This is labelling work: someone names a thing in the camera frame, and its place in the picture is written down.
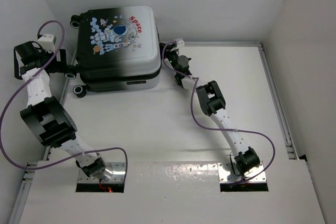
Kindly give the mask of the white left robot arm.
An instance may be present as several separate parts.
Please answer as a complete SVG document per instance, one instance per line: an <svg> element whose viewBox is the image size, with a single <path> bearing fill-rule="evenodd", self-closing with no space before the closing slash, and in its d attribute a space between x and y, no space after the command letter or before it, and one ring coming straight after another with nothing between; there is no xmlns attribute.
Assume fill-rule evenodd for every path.
<svg viewBox="0 0 336 224"><path fill-rule="evenodd" d="M20 116L43 146L67 152L87 177L105 180L106 163L76 134L77 127L71 116L51 93L51 73L63 73L68 79L76 77L73 67L67 65L66 51L59 51L60 60L53 53L54 50L48 50L36 41L15 46L15 78L28 83L27 107Z"/></svg>

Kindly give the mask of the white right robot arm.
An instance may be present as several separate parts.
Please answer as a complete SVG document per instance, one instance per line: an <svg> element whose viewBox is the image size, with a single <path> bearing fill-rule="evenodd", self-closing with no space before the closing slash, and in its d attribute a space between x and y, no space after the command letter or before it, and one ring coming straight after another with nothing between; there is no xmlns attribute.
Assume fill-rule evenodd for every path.
<svg viewBox="0 0 336 224"><path fill-rule="evenodd" d="M175 72L176 84L183 89L190 90L192 95L197 95L202 112L222 132L233 153L238 175L243 176L252 168L259 166L260 159L255 150L243 139L238 129L234 128L218 83L210 81L206 84L199 84L197 78L190 72L191 58L179 55L174 46L163 46L161 57L170 63L169 69Z"/></svg>

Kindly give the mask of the grey suitcase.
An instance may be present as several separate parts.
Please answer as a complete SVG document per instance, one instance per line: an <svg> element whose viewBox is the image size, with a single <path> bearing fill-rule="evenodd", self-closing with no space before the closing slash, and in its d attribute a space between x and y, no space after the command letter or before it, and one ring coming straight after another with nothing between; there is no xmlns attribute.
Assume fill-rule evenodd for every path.
<svg viewBox="0 0 336 224"><path fill-rule="evenodd" d="M91 9L70 18L78 30L76 65L82 85L73 93L151 89L161 71L159 36L152 8Z"/></svg>

